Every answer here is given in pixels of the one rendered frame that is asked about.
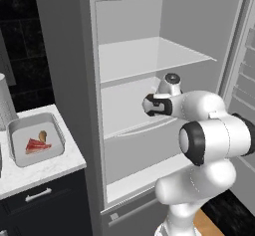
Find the red raw steak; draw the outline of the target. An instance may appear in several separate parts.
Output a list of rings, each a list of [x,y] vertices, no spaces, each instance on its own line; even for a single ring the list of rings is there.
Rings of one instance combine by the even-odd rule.
[[[30,138],[26,146],[26,153],[30,154],[40,150],[45,150],[50,147],[51,147],[50,144],[45,144],[44,142],[40,140]]]

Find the grey tupperware container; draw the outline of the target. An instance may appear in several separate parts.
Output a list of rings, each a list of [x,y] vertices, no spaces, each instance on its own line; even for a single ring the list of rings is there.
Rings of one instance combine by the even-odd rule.
[[[51,147],[27,154],[26,146],[29,139],[39,140],[41,130],[47,133],[45,144],[50,144]],[[59,156],[65,151],[64,135],[55,116],[51,113],[41,113],[12,120],[7,125],[7,136],[10,154],[19,167],[26,167]]]

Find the white glass fridge shelf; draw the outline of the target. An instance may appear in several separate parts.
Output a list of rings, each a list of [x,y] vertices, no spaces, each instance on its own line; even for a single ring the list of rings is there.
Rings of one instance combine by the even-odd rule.
[[[99,45],[101,83],[216,59],[160,37]]]
[[[154,94],[160,79],[147,78],[101,90],[104,139],[122,134],[168,116],[149,117],[142,108],[147,94]]]

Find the grey open fridge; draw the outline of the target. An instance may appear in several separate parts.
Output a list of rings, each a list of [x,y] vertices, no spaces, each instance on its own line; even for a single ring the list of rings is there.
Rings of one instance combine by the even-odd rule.
[[[178,134],[186,121],[170,117],[104,139],[101,90],[152,77],[162,80],[175,73],[183,92],[214,93],[230,114],[224,91],[249,0],[36,1],[56,106],[86,161],[93,233],[103,236],[105,214],[157,200],[155,182],[153,188],[106,209],[107,185],[183,154]],[[152,37],[216,62],[101,83],[99,45]]]

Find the white fridge floor shelf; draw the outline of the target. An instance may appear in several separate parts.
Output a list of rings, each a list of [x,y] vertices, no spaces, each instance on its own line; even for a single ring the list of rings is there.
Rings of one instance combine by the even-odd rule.
[[[124,177],[107,185],[106,209],[131,199],[140,193],[154,187],[154,183],[161,177],[176,172],[191,162],[183,155],[178,154],[160,163],[154,164],[139,172]]]

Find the dark drawer front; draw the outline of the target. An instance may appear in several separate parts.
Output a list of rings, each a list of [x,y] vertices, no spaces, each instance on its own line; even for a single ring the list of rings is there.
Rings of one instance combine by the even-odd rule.
[[[83,170],[70,173],[52,181],[46,182],[39,186],[30,188],[26,191],[14,194],[10,197],[0,200],[0,214],[11,215],[18,213],[33,206],[45,203],[48,200],[62,196],[66,193],[72,193],[75,190],[83,188],[85,185],[85,173]],[[52,193],[39,197],[31,202],[25,202],[27,195],[34,195],[44,191],[46,188],[51,188]]]

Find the grey freezer drawer front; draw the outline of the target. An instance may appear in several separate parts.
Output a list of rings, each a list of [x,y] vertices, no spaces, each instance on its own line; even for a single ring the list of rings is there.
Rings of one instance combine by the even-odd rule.
[[[105,214],[103,216],[103,236],[153,236],[157,227],[165,219],[168,210],[167,205],[162,205],[158,201],[143,211],[109,227],[109,222],[117,218],[115,213],[122,216],[141,205],[143,204],[137,204],[134,208],[126,205]]]

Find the grey cylindrical canister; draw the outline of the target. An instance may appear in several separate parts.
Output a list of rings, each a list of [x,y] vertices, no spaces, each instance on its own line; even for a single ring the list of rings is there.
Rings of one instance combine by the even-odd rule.
[[[0,73],[0,131],[5,130],[8,123],[17,117],[6,77]]]

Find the grey fridge door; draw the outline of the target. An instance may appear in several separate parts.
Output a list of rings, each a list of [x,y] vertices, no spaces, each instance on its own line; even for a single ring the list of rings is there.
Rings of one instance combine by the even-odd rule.
[[[224,99],[229,112],[255,124],[255,0],[249,0],[231,61]],[[231,191],[255,216],[255,153],[231,159],[237,178]]]

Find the dark cupboard door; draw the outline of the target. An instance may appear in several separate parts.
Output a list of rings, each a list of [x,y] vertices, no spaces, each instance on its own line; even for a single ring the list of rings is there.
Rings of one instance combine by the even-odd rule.
[[[73,205],[53,203],[0,220],[7,236],[93,236],[88,216]]]

